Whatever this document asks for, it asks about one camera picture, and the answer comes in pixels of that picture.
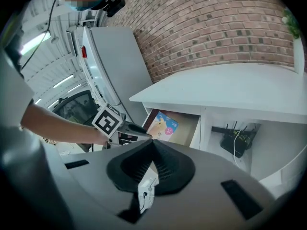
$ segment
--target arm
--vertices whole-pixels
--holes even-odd
[[[33,133],[55,141],[105,145],[108,138],[94,127],[68,121],[38,105],[26,109],[21,125]]]

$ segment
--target brick wall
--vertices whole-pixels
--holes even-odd
[[[129,26],[153,82],[214,64],[293,66],[280,0],[126,0],[104,26]]]

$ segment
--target white cable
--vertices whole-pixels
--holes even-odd
[[[235,146],[235,142],[236,142],[236,139],[238,138],[238,136],[240,135],[241,133],[241,130],[239,131],[239,133],[237,134],[236,138],[234,139],[234,160],[235,160],[235,163],[236,165],[240,168],[240,166],[238,165],[238,163],[236,162],[236,146]]]

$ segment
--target hand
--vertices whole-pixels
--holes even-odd
[[[98,129],[95,128],[95,139],[94,139],[94,144],[97,145],[103,145],[105,146],[106,143],[109,141],[109,138],[106,137],[103,133],[101,133]]]

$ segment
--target ceiling light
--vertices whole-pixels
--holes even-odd
[[[52,106],[54,106],[56,103],[58,103],[59,102],[59,100],[56,100],[54,103],[52,103],[49,107],[48,107],[48,109],[50,108],[50,107],[52,107]]]
[[[22,54],[22,55],[25,55],[28,51],[30,51],[32,48],[34,48],[34,47],[36,47],[37,45],[39,45],[39,43],[42,41],[42,39],[43,39],[43,42],[44,41],[46,41],[46,40],[48,40],[49,38],[51,37],[51,35],[50,35],[50,32],[43,32],[43,33],[41,33],[40,35],[38,35],[37,37],[35,37],[35,38],[33,38],[32,40],[30,40],[29,42],[27,42],[24,46],[23,46],[23,48],[22,48],[22,50],[20,51],[20,53]]]
[[[68,90],[67,93],[69,93],[69,92],[75,90],[76,88],[78,88],[78,87],[80,87],[80,86],[81,86],[81,84],[77,85],[76,87],[72,88],[71,90]]]
[[[60,84],[62,84],[63,82],[67,81],[68,79],[71,79],[73,78],[74,75],[70,75],[69,77],[67,77],[66,79],[62,80],[61,82],[57,83],[56,85],[53,86],[53,88],[56,88],[58,87]]]

